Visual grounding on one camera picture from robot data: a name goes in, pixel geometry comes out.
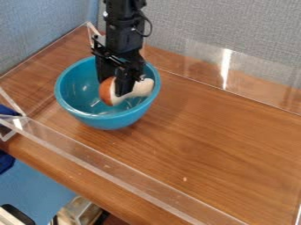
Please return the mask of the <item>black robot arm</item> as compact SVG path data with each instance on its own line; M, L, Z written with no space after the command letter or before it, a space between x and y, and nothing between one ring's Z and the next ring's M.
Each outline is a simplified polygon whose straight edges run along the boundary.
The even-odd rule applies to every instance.
M93 54L96 55L100 84L114 78L116 95L118 97L133 91L134 84L141 81L145 59L141 56L144 39L152 35L145 33L145 23L153 24L145 16L142 8L146 0L104 0L106 11L105 43L101 37L93 37Z

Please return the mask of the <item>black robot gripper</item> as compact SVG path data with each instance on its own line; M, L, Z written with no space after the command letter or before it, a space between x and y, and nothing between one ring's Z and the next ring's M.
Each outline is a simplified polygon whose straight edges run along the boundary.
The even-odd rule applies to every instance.
M105 44L93 39L98 80L102 83L116 76L116 94L122 97L133 91L134 84L142 80L145 60L141 56L141 49L145 23L109 25L105 37Z

